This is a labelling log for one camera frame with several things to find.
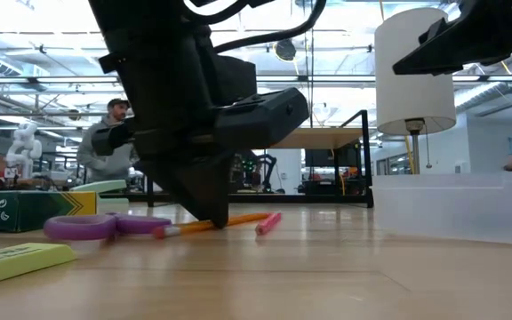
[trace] pink marker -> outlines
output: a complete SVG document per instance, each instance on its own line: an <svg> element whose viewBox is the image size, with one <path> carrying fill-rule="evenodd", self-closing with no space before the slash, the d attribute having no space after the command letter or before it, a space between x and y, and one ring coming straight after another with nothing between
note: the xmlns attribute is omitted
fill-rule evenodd
<svg viewBox="0 0 512 320"><path fill-rule="evenodd" d="M256 234L258 236L266 235L276 224L282 219L282 213L271 213L266 219L256 226Z"/></svg>

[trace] white humanoid robot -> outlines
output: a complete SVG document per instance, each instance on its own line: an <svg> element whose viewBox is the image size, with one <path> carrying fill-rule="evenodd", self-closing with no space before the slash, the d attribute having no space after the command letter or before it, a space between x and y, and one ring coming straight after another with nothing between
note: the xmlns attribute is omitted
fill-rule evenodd
<svg viewBox="0 0 512 320"><path fill-rule="evenodd" d="M38 159L43 154L41 141L35 139L36 124L20 124L13 133L13 144L7 151L5 160L7 167L22 166L21 178L31 178L33 174L33 159Z"/></svg>

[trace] white plastic container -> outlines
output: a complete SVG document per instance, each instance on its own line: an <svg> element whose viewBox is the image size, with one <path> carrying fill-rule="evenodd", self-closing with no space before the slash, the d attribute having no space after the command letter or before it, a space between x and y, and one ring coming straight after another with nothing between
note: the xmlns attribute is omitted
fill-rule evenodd
<svg viewBox="0 0 512 320"><path fill-rule="evenodd" d="M379 176L372 192L380 228L512 244L512 172Z"/></svg>

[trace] orange pencil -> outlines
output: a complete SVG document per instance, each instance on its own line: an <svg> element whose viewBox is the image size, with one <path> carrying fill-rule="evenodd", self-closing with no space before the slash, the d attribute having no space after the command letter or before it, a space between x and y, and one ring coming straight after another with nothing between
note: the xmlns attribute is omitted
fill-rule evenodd
<svg viewBox="0 0 512 320"><path fill-rule="evenodd" d="M231 217L228 219L227 226L235 226L238 224L252 222L256 220L264 220L269 216L268 213L251 213L241 216ZM188 235L196 232L216 229L210 221L195 221L173 226L163 226L153 229L153 235L157 239L164 239L168 236Z"/></svg>

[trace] table surface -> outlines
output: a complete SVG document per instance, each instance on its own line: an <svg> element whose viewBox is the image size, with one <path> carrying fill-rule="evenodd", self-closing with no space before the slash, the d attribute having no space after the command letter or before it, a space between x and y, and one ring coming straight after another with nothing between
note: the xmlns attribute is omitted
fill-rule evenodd
<svg viewBox="0 0 512 320"><path fill-rule="evenodd" d="M117 210L193 219L177 205ZM512 318L512 245L392 235L348 205L231 205L272 211L283 220L260 238L246 224L73 244L79 260L0 282L0 319ZM0 248L33 241L45 239L0 234Z"/></svg>
<svg viewBox="0 0 512 320"><path fill-rule="evenodd" d="M360 128L298 128L270 148L335 149L362 135Z"/></svg>
<svg viewBox="0 0 512 320"><path fill-rule="evenodd" d="M67 184L66 180L53 180L52 182L54 182L54 184L56 184L57 186L65 186ZM22 179L21 178L21 179L17 179L17 183L18 184L25 183L25 184L29 184L32 186L51 185L51 182L49 182L48 180L43 180L43 179Z"/></svg>

